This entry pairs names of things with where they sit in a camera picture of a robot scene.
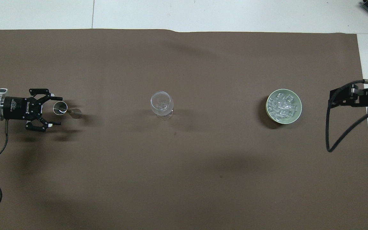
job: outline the bowl of ice cubes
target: bowl of ice cubes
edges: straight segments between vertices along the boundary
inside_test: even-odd
[[[302,102],[299,96],[288,89],[278,89],[266,100],[266,113],[275,122],[290,124],[302,113]]]

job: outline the clear glass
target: clear glass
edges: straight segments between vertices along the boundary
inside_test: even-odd
[[[173,99],[164,91],[158,91],[151,97],[151,110],[162,120],[167,120],[173,115]]]
[[[69,109],[66,102],[60,101],[54,105],[54,113],[56,115],[63,115],[68,113],[73,119],[82,118],[82,111],[80,109]]]

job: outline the white floor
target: white floor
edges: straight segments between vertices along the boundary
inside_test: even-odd
[[[0,0],[0,29],[171,29],[358,34],[368,79],[361,0]]]

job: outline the robotic arm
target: robotic arm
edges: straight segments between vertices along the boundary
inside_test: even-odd
[[[25,128],[31,131],[45,132],[48,127],[60,125],[60,122],[48,122],[42,117],[42,105],[48,100],[62,101],[63,98],[50,93],[48,89],[29,89],[31,97],[6,96],[8,90],[0,89],[0,120],[25,120]],[[42,125],[34,126],[31,122],[38,120]]]
[[[352,131],[358,124],[368,118],[368,88],[359,90],[357,83],[368,84],[368,80],[355,80],[346,85],[331,90],[329,102],[326,112],[326,149],[328,152],[333,152],[337,145],[343,140],[346,135]],[[344,133],[336,140],[332,147],[329,146],[329,116],[330,109],[337,106],[352,106],[352,107],[367,107],[367,113],[352,124]]]

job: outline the ice cube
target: ice cube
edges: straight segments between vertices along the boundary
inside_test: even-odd
[[[288,94],[286,97],[285,97],[285,100],[287,101],[287,102],[292,102],[293,101],[293,96],[292,95],[290,95],[290,94]]]
[[[279,112],[279,116],[282,118],[286,118],[286,116],[288,115],[288,111],[285,109],[281,109]]]
[[[297,105],[291,105],[291,106],[290,106],[290,109],[291,109],[292,111],[298,111],[298,106],[297,106]]]
[[[287,105],[288,104],[287,104],[287,102],[285,100],[281,100],[281,101],[278,102],[278,107],[279,108],[284,109],[284,108],[286,108]]]
[[[292,118],[294,114],[295,114],[295,111],[289,110],[288,113],[286,114],[286,117]]]
[[[283,93],[279,93],[276,98],[278,98],[279,100],[283,100],[283,98],[285,97],[285,94]]]
[[[277,103],[275,103],[275,101],[271,101],[271,102],[268,102],[268,105],[272,106],[272,107],[275,107],[277,105]]]
[[[292,103],[285,102],[285,109],[291,109]]]

